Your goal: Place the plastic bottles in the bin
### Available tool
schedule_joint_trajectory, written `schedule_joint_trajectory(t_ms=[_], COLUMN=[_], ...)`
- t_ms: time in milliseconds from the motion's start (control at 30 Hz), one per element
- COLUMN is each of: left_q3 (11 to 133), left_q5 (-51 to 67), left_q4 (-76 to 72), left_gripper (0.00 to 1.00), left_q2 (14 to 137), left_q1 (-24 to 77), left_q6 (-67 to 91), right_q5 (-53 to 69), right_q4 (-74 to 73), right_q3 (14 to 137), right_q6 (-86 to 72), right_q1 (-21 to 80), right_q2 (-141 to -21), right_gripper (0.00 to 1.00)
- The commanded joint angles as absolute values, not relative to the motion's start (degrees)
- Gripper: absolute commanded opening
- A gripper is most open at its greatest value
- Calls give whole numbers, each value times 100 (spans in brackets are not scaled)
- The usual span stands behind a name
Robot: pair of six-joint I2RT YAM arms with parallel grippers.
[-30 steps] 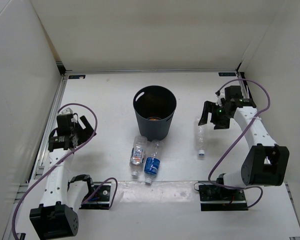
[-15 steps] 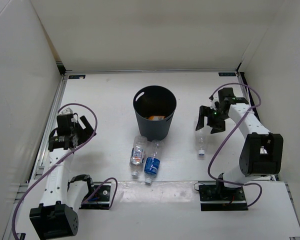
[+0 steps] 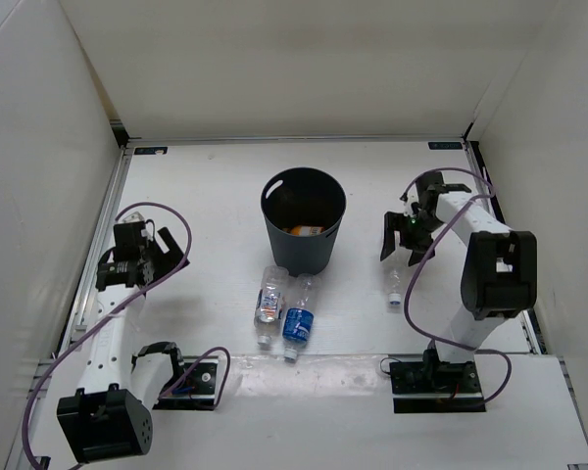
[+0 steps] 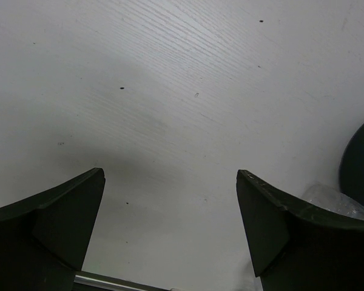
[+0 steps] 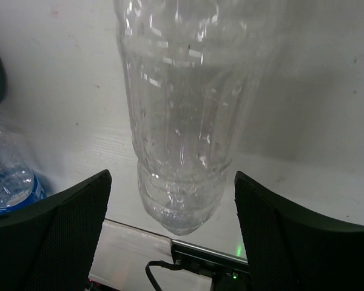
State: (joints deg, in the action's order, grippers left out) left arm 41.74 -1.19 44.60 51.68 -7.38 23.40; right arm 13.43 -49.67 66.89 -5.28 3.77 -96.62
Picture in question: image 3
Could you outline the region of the orange juice bottle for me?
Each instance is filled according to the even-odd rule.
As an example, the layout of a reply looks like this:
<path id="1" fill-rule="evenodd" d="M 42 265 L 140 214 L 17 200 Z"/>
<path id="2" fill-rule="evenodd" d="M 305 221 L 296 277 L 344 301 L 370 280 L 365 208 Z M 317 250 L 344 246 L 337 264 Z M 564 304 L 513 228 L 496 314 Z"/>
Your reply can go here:
<path id="1" fill-rule="evenodd" d="M 317 236 L 323 231 L 324 228 L 317 225 L 296 225 L 287 229 L 289 234 L 299 237 Z"/>

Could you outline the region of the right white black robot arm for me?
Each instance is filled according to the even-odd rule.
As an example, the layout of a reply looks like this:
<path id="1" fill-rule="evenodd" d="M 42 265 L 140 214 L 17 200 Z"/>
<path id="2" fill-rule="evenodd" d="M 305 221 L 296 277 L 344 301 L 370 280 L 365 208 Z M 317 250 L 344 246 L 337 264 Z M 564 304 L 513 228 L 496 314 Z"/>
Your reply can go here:
<path id="1" fill-rule="evenodd" d="M 397 248 L 409 252 L 408 264 L 415 272 L 402 300 L 408 309 L 416 282 L 443 237 L 454 233 L 465 245 L 461 306 L 445 331 L 427 332 L 405 317 L 430 341 L 417 375 L 435 392 L 447 389 L 477 356 L 495 354 L 484 348 L 485 340 L 534 307 L 537 299 L 536 236 L 510 228 L 479 205 L 493 198 L 492 191 L 474 194 L 463 183 L 446 182 L 443 173 L 435 168 L 419 175 L 408 186 L 416 190 L 416 198 L 403 194 L 404 210 L 385 214 L 380 253 L 388 259 Z"/>

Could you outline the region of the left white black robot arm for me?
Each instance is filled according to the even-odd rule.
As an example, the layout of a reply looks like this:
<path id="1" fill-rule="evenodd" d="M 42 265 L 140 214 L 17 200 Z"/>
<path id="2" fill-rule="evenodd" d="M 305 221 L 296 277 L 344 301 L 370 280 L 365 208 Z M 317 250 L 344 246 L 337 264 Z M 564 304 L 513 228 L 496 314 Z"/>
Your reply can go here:
<path id="1" fill-rule="evenodd" d="M 100 317 L 129 295 L 136 298 L 93 336 L 73 395 L 61 398 L 57 418 L 76 461 L 145 455 L 153 442 L 151 411 L 163 390 L 180 389 L 187 369 L 176 343 L 141 345 L 143 288 L 165 277 L 183 252 L 170 231 L 134 212 L 113 227 L 115 245 L 100 258 L 96 284 Z"/>

